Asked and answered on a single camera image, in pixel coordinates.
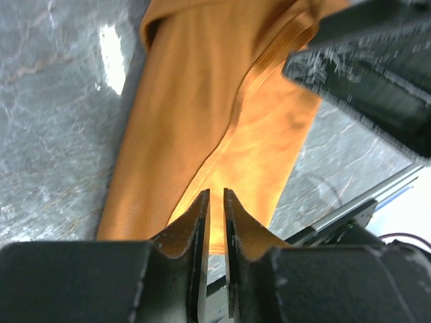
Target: gray table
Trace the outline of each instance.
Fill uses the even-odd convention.
[[[0,244],[94,237],[145,62],[146,5],[0,4]],[[323,104],[270,228],[286,238],[408,164]],[[212,256],[209,282],[223,274]]]

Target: fabric fold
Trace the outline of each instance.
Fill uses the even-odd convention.
[[[268,226],[320,103],[281,68],[319,18],[343,6],[153,0],[141,25],[149,54],[98,239],[148,239],[206,188],[211,253],[224,252],[224,187]]]

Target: folded fabric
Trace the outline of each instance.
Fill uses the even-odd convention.
[[[342,0],[153,0],[149,50],[110,185],[101,240],[144,240],[211,189],[210,252],[224,252],[223,188],[268,226],[320,99],[281,76]]]

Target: wire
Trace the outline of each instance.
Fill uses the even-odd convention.
[[[387,239],[387,238],[400,238],[400,237],[414,239],[416,241],[423,243],[425,246],[427,246],[429,249],[431,249],[431,243],[430,242],[426,241],[424,238],[421,238],[415,234],[407,234],[404,232],[397,232],[397,233],[393,233],[393,234],[384,234],[378,238],[379,239]]]

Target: marble surface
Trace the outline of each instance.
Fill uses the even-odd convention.
[[[144,0],[0,4],[0,246],[94,238],[145,53]],[[323,104],[270,229],[282,238],[410,164]],[[224,274],[212,256],[209,282]]]

